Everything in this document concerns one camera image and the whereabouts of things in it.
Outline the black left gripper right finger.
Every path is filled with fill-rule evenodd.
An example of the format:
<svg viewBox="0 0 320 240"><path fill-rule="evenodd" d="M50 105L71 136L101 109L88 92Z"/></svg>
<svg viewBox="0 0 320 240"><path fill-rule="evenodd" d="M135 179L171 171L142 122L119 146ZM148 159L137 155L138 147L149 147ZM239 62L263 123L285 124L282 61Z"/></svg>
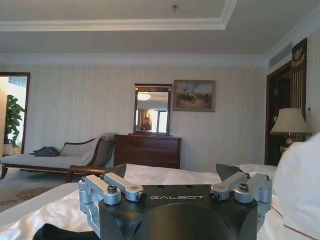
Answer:
<svg viewBox="0 0 320 240"><path fill-rule="evenodd" d="M234 198L241 204L249 204L257 201L257 229L259 230L265 221L265 214L272 205L273 182L266 174L257 173L250 176L249 173L231 165L217 163L216 172L221 183L210 186L209 198L213 201L224 201L234 193Z"/></svg>

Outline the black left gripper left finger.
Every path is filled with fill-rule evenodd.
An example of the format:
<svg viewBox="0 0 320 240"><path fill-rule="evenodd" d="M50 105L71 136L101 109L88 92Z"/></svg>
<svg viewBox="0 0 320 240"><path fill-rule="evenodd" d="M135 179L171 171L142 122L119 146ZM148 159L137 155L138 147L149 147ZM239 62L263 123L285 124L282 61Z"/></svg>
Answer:
<svg viewBox="0 0 320 240"><path fill-rule="evenodd" d="M122 201L122 196L133 203L147 199L142 185L133 184L113 172L103 173L100 177L85 176L78 182L78 188L80 210L93 231L100 230L99 210L95 202L103 201L108 206L115 206Z"/></svg>

